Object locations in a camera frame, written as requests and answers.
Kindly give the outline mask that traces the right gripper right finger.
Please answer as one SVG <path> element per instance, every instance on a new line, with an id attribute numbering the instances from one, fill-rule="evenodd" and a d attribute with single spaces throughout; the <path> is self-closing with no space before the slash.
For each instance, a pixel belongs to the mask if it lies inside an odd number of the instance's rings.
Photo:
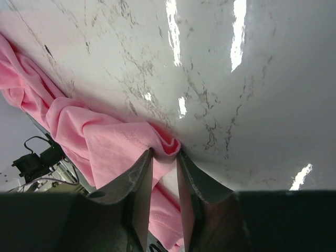
<path id="1" fill-rule="evenodd" d="M 335 191 L 232 191 L 177 155 L 186 251 L 335 251 Z"/>

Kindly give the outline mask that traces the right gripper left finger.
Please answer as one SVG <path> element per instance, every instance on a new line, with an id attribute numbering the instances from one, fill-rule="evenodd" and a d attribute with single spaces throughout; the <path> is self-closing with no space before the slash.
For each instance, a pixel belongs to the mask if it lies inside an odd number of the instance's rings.
<path id="1" fill-rule="evenodd" d="M 1 251 L 145 251 L 153 150 L 101 189 L 1 194 Z"/>

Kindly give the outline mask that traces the pink t shirt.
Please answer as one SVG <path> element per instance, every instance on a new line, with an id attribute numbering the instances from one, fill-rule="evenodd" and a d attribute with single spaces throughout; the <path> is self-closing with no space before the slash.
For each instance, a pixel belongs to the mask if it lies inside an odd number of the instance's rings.
<path id="1" fill-rule="evenodd" d="M 91 186 L 102 188 L 154 150 L 149 230 L 168 251 L 184 246 L 179 203 L 159 181 L 176 165 L 180 141 L 148 122 L 123 122 L 67 98 L 27 56 L 1 38 L 1 93 L 62 147 Z"/>

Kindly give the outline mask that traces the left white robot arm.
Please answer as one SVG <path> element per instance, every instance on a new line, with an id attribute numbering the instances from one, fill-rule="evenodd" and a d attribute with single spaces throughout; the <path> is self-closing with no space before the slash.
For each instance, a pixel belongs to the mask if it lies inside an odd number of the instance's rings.
<path id="1" fill-rule="evenodd" d="M 29 140 L 32 140 L 34 138 L 47 142 L 50 145 L 50 147 L 46 149 L 44 152 L 42 152 L 41 154 L 36 154 L 31 148 L 27 146 L 27 143 L 24 142 L 24 147 L 27 150 L 29 150 L 30 153 L 15 160 L 12 163 L 12 166 L 18 168 L 18 170 L 20 171 L 19 177 L 23 177 L 25 179 L 25 183 L 9 191 L 12 192 L 16 189 L 29 186 L 40 180 L 58 182 L 58 183 L 63 183 L 63 184 L 67 184 L 70 186 L 79 185 L 80 180 L 79 180 L 78 173 L 75 169 L 73 169 L 74 174 L 75 174 L 75 182 L 73 183 L 63 181 L 63 180 L 58 180 L 56 178 L 45 177 L 47 174 L 51 172 L 51 168 L 54 165 L 59 164 L 61 161 L 66 161 L 66 162 L 70 162 L 70 161 L 67 159 L 67 156 L 65 155 L 61 146 L 52 139 L 50 134 L 46 133 L 44 138 L 40 136 L 33 136 L 29 138 Z"/>

